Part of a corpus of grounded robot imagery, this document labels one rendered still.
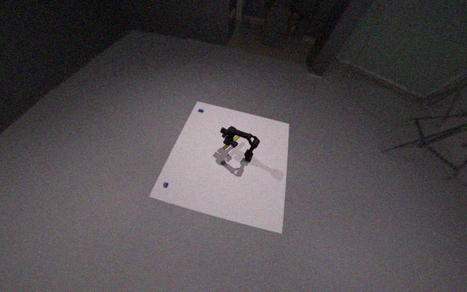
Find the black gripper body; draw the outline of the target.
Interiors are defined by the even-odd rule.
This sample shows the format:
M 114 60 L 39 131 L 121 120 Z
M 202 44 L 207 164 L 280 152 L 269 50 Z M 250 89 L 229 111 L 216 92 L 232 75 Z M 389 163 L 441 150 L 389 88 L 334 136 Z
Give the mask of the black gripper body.
M 228 138 L 227 135 L 224 135 L 224 134 L 222 135 L 222 137 L 225 139 Z M 228 140 L 231 140 L 231 145 L 233 148 L 235 148 L 238 145 L 238 143 L 234 141 L 233 138 L 232 139 L 228 138 Z

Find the yellow bar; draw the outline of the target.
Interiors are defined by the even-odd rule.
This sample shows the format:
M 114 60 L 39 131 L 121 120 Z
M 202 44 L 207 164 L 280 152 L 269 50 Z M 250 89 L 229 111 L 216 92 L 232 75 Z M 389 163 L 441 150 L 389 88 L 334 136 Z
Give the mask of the yellow bar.
M 239 139 L 240 136 L 236 136 L 233 140 L 236 141 L 237 139 Z M 225 150 L 227 147 L 229 147 L 230 145 L 224 145 L 222 148 Z

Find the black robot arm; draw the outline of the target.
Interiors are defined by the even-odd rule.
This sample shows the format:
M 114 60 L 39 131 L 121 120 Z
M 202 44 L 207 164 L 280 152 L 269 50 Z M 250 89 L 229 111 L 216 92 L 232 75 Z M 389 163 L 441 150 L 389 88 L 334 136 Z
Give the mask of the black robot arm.
M 260 143 L 260 140 L 256 137 L 256 136 L 253 136 L 252 134 L 250 133 L 245 133 L 245 132 L 242 132 L 240 130 L 237 130 L 235 127 L 231 126 L 229 127 L 228 129 L 225 129 L 225 128 L 221 128 L 221 133 L 223 133 L 224 135 L 227 135 L 228 138 L 232 139 L 235 135 L 237 136 L 240 136 L 240 137 L 243 137 L 245 139 L 248 140 L 249 144 L 251 145 L 250 149 L 247 149 L 246 152 L 245 152 L 245 161 L 247 162 L 250 162 L 251 159 L 252 159 L 252 156 L 253 156 L 253 153 L 252 151 L 254 149 L 257 148 L 257 146 L 259 145 Z M 251 141 L 251 137 L 254 138 L 253 142 Z M 223 143 L 226 144 L 226 145 L 230 145 L 230 142 L 231 140 L 228 140 L 228 138 L 226 138 Z

